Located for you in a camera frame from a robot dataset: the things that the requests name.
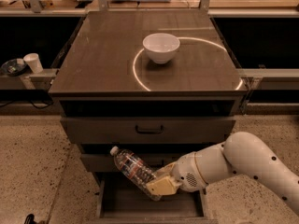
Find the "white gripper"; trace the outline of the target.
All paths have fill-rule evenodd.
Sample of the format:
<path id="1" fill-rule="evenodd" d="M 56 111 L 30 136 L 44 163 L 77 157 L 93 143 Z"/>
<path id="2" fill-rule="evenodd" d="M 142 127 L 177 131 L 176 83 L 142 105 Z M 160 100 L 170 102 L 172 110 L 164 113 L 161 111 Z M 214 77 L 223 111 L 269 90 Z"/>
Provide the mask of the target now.
<path id="1" fill-rule="evenodd" d="M 186 154 L 175 163 L 171 162 L 158 169 L 155 176 L 156 179 L 146 184 L 152 195 L 174 195 L 179 187 L 184 191 L 195 192 L 207 186 L 199 172 L 195 152 Z"/>

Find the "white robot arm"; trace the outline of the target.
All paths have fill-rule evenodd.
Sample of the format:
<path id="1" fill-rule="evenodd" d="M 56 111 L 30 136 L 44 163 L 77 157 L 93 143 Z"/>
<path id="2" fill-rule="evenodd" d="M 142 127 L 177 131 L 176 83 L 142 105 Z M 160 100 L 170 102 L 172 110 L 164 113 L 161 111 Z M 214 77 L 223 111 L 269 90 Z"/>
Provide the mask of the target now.
<path id="1" fill-rule="evenodd" d="M 299 176 L 259 137 L 237 132 L 226 141 L 180 157 L 155 172 L 146 184 L 153 195 L 194 192 L 234 175 L 247 175 L 272 190 L 299 214 Z"/>

